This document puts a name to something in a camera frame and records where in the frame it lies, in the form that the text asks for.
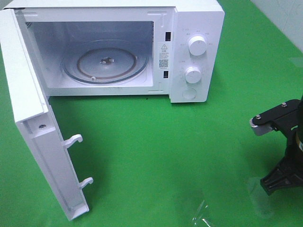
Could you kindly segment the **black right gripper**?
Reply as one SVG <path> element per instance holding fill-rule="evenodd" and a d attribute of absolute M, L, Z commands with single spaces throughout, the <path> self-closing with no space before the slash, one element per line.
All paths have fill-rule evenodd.
<path fill-rule="evenodd" d="M 273 192 L 303 186 L 303 131 L 299 127 L 291 131 L 287 138 L 287 157 L 273 168 L 273 170 L 260 180 L 260 185 L 268 195 Z"/>

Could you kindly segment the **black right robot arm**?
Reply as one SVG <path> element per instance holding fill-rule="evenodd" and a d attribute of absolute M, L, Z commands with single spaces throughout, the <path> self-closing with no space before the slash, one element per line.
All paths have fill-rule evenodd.
<path fill-rule="evenodd" d="M 285 156 L 260 184 L 268 195 L 303 185 L 303 101 L 289 100 L 253 118 L 257 126 L 270 126 L 287 138 Z"/>

